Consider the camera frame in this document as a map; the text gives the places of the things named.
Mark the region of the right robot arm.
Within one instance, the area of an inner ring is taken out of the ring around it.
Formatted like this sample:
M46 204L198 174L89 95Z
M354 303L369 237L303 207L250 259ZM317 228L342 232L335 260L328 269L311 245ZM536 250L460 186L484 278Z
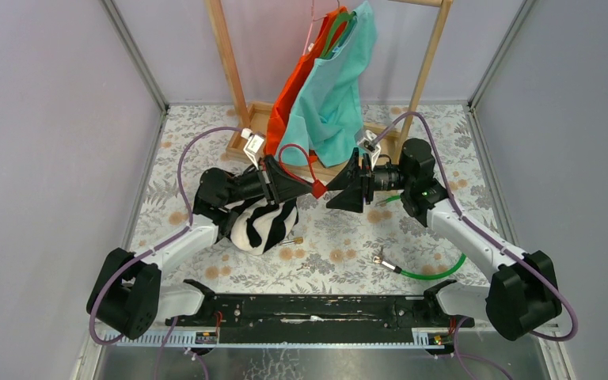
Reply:
M517 340L561 315L551 259L542 251L526 253L477 224L435 179L438 158L423 139L408 139L396 165L373 165L369 154L352 151L346 166L328 183L337 194L329 209L363 212L377 191L400 191L407 214L446 238L471 260L489 281L487 287L459 282L432 288L422 305L430 325L441 326L453 315L489 322L507 340Z

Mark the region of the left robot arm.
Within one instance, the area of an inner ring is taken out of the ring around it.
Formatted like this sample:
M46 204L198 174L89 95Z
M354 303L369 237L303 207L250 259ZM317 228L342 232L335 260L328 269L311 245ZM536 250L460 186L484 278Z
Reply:
M271 155L241 174L217 167L204 171L190 219L180 231L140 252L117 248L107 255L86 307L92 338L105 343L96 321L129 339L143 335L155 321L179 315L205 325L213 318L212 301L193 288L162 293L162 278L224 238L245 253L266 253L297 223L296 199L325 191L319 180L295 177Z

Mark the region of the brass padlock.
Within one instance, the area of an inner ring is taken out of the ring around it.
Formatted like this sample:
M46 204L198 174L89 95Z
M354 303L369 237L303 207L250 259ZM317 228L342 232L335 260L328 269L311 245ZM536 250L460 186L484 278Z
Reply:
M288 246L288 245L300 245L303 243L303 237L294 237L292 239L287 239L285 241L281 241L279 246Z

